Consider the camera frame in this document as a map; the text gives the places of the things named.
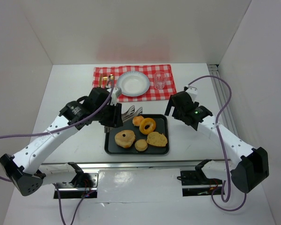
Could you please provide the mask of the speckled bread slice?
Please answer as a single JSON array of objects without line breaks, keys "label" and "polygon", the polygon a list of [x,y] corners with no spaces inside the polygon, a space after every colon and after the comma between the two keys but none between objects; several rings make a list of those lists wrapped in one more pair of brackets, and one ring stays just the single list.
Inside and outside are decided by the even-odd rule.
[{"label": "speckled bread slice", "polygon": [[164,134],[158,132],[151,132],[147,135],[147,143],[156,147],[165,147],[168,143],[168,139]]}]

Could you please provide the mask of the glazed ring donut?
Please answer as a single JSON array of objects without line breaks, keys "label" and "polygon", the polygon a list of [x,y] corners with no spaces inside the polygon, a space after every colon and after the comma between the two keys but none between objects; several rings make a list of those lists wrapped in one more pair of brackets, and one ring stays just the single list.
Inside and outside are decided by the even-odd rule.
[{"label": "glazed ring donut", "polygon": [[152,133],[156,128],[156,122],[152,118],[145,118],[141,121],[139,126],[139,131],[144,134],[148,135]]}]

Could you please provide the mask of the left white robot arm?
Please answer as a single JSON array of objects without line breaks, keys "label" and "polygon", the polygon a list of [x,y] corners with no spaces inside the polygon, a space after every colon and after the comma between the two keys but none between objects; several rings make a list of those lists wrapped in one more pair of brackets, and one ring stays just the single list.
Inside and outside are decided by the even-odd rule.
[{"label": "left white robot arm", "polygon": [[120,94],[118,88],[93,88],[88,96],[67,103],[44,135],[37,135],[34,141],[14,155],[4,154],[0,158],[6,175],[23,196],[51,183],[64,182],[73,187],[91,184],[90,175],[74,162],[58,166],[43,166],[42,163],[64,141],[93,121],[99,122],[104,131],[109,132],[142,113],[142,108],[136,110],[134,106],[122,113],[122,104],[117,102]]}]

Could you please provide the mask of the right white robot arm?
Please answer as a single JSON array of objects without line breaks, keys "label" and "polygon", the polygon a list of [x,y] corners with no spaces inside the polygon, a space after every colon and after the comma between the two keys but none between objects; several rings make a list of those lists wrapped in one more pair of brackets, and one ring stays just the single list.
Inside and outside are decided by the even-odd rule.
[{"label": "right white robot arm", "polygon": [[230,163],[219,163],[206,159],[195,169],[203,178],[226,180],[230,175],[234,186],[243,193],[249,193],[269,176],[268,153],[262,148],[243,142],[224,125],[216,123],[215,116],[191,95],[181,91],[169,99],[165,115],[172,116],[204,134],[210,140],[224,147]]}]

